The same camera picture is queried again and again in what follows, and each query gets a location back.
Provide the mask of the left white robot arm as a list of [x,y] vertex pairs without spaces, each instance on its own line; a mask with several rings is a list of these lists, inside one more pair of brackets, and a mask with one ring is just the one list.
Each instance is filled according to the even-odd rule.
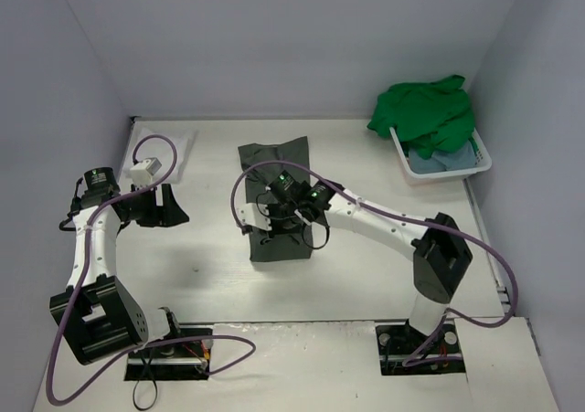
[[120,192],[110,167],[94,168],[81,178],[68,214],[76,235],[74,265],[64,292],[49,300],[49,310],[80,364],[142,347],[164,357],[175,355],[183,334],[166,307],[145,312],[116,276],[116,241],[130,223],[175,227],[189,217],[170,184],[127,195]]

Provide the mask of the grey t shirt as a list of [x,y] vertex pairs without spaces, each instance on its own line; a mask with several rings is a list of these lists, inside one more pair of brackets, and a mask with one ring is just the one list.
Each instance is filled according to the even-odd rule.
[[[259,144],[250,143],[239,147],[239,160],[242,170],[263,161],[284,160],[291,163],[310,166],[309,143],[306,136],[286,143]],[[245,180],[246,199],[249,203],[275,204],[265,186],[286,170],[297,182],[309,182],[310,175],[303,170],[288,165],[265,165],[250,172]],[[254,229],[249,235],[250,260],[252,262],[273,262],[285,260],[303,260],[312,256],[312,250],[295,234],[269,239]]]

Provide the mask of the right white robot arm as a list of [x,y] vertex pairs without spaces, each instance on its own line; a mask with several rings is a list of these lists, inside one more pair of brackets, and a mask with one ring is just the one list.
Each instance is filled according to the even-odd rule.
[[452,217],[439,213],[423,224],[413,217],[389,218],[392,211],[373,205],[340,184],[323,181],[310,186],[296,181],[286,171],[265,187],[275,200],[255,206],[260,217],[258,229],[270,238],[280,235],[304,236],[316,224],[329,234],[332,229],[349,231],[393,249],[412,260],[413,283],[417,291],[404,337],[407,344],[424,350],[437,339],[437,327],[454,293],[470,266],[473,254],[463,238],[451,231],[458,227]]

